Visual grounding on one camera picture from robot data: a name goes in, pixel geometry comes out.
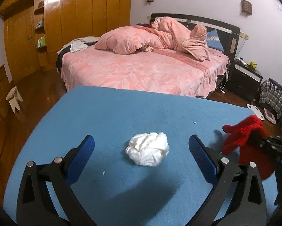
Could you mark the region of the clothes pile on bed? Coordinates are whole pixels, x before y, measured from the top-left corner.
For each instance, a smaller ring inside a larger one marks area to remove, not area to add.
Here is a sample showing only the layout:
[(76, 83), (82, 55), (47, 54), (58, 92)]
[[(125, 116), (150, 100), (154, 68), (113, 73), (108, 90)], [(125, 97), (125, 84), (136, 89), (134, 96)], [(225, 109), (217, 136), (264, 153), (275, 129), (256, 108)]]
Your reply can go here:
[(94, 37), (94, 36), (87, 36), (87, 37), (81, 37), (76, 38), (72, 40), (71, 42), (65, 44), (58, 52), (57, 54), (60, 55), (62, 50), (66, 49), (67, 47), (70, 47), (70, 52), (77, 52), (79, 50), (84, 50), (88, 47), (88, 43), (96, 43), (100, 37)]

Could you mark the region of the blue table cloth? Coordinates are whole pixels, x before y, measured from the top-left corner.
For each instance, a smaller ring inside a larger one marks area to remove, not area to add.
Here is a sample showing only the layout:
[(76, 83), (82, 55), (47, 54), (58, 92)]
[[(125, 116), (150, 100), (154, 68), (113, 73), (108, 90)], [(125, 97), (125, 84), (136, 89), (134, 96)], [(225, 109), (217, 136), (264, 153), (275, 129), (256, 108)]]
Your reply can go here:
[(4, 197), (16, 218), (29, 161), (64, 157), (87, 135), (94, 151), (71, 188), (98, 225), (185, 225), (212, 189), (188, 141), (197, 135), (220, 152), (227, 135), (252, 111), (206, 99), (78, 86), (41, 119), (20, 151)]

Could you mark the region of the red cloth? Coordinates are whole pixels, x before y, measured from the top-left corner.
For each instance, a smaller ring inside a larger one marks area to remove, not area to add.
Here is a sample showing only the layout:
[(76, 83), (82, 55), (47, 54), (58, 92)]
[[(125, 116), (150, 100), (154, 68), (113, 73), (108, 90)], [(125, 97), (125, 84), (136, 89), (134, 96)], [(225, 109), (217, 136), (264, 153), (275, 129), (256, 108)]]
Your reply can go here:
[(224, 155), (230, 155), (238, 148), (239, 164), (254, 162), (262, 180), (272, 175), (274, 164), (260, 147), (260, 140), (265, 138), (266, 134), (261, 120), (256, 115), (250, 115), (236, 125), (224, 125), (222, 130), (228, 134), (222, 148)]

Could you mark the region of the black headboard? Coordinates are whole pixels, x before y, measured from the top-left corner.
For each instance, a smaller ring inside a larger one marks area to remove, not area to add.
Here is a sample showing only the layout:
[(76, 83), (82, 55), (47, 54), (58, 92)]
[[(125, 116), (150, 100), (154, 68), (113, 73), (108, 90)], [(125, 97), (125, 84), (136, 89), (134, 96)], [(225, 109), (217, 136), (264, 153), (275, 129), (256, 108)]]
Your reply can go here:
[(234, 61), (241, 31), (239, 27), (211, 18), (174, 13), (152, 13), (150, 23), (152, 24), (156, 19), (166, 16), (174, 18), (189, 30), (192, 30), (197, 24), (204, 25), (209, 32), (217, 30), (220, 43), (224, 48), (224, 54), (228, 56), (231, 63)]

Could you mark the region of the white tissue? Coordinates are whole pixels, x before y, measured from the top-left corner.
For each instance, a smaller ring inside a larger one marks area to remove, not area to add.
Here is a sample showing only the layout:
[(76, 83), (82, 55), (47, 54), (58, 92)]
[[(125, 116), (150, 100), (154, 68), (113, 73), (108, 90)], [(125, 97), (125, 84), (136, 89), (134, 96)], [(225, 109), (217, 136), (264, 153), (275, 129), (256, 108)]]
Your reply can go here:
[(139, 166), (158, 166), (168, 155), (169, 144), (165, 133), (151, 132), (132, 137), (125, 149), (128, 157)]

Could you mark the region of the wooden wardrobe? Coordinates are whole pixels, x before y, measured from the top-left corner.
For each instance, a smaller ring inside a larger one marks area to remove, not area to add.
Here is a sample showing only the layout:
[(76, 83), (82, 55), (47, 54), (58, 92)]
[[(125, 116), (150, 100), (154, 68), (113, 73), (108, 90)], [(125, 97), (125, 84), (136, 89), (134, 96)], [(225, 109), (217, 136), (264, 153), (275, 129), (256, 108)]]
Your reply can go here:
[(130, 24), (131, 0), (4, 0), (0, 18), (13, 81), (51, 69), (73, 39)]

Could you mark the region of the blue pillow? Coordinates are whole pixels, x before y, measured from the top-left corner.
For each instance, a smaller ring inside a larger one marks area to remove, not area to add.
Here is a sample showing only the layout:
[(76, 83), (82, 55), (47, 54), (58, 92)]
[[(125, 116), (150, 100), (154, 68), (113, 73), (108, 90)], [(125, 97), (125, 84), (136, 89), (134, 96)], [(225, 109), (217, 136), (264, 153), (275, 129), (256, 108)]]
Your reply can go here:
[(207, 33), (206, 43), (209, 48), (224, 52), (224, 48), (220, 42), (217, 30), (213, 30)]

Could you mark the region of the white wooden stool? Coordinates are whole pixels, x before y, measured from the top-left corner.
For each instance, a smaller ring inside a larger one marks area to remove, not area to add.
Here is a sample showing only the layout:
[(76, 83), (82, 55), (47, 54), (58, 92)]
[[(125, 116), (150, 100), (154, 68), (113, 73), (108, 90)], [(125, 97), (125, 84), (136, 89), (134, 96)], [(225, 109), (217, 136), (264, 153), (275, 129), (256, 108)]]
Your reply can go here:
[(15, 113), (16, 109), (20, 110), (19, 101), (23, 102), (23, 98), (18, 91), (18, 87), (13, 87), (7, 94), (6, 100), (9, 102), (12, 111)]

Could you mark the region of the yellow plush toy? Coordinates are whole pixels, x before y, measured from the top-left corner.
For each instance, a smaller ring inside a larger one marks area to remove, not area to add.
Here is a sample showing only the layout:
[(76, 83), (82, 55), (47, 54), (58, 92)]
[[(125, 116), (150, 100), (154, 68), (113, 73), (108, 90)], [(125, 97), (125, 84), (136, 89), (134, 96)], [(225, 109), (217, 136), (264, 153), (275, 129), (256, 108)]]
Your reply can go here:
[(250, 68), (251, 70), (256, 70), (257, 64), (256, 64), (254, 61), (250, 61), (250, 62), (247, 64), (247, 67)]

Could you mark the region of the white bathroom scale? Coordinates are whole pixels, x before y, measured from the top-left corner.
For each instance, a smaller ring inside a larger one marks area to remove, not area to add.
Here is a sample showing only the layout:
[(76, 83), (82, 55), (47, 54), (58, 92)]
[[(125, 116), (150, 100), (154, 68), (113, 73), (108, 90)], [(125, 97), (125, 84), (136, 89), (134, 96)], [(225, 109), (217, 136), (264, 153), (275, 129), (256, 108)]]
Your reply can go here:
[(261, 113), (260, 109), (251, 104), (246, 104), (247, 108), (253, 111), (253, 113), (260, 119), (260, 120), (265, 120), (264, 115)]

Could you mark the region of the wall power socket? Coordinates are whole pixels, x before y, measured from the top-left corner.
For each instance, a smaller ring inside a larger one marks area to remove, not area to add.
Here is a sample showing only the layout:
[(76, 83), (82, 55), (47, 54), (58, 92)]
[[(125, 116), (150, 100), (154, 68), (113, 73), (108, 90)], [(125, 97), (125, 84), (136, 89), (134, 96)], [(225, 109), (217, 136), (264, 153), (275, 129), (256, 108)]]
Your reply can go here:
[(240, 36), (241, 38), (245, 39), (245, 40), (249, 40), (249, 35), (246, 34), (246, 33), (244, 33), (244, 32), (240, 32), (240, 33), (239, 33), (239, 36)]

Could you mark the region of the right wall lamp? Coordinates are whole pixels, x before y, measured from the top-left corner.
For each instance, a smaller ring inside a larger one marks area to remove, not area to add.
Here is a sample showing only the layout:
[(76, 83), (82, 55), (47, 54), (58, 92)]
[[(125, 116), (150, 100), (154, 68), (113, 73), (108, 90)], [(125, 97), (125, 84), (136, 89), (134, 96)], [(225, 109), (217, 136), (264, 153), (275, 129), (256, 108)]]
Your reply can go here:
[(249, 1), (241, 0), (241, 12), (246, 15), (252, 15), (252, 4)]

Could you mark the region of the plaid bag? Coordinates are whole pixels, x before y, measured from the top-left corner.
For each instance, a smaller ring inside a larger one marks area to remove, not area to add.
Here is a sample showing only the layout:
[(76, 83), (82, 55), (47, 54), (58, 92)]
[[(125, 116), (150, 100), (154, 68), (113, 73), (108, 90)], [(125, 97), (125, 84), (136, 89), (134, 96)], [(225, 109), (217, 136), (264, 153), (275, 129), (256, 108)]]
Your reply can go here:
[(282, 121), (282, 86), (269, 78), (261, 84), (259, 95), (260, 104), (268, 104), (277, 114), (277, 119)]

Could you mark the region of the black nightstand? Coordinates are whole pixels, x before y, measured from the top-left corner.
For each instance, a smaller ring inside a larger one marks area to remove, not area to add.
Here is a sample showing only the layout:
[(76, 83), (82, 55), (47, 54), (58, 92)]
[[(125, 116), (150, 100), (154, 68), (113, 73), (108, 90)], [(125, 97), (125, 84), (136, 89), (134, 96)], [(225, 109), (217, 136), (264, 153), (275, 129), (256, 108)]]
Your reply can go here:
[(230, 80), (226, 84), (226, 89), (251, 103), (262, 82), (261, 73), (235, 60), (230, 66), (229, 76)]

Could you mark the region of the pink duvet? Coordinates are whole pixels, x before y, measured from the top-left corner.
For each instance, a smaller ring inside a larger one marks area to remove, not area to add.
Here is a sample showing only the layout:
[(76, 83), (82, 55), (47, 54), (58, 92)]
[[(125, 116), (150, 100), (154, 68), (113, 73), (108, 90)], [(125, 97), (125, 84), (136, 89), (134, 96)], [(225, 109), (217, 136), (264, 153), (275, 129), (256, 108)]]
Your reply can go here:
[(97, 50), (112, 50), (119, 55), (134, 54), (141, 48), (151, 50), (175, 50), (189, 53), (198, 61), (210, 59), (207, 46), (207, 29), (197, 24), (189, 30), (171, 17), (156, 19), (151, 27), (118, 27), (100, 37)]

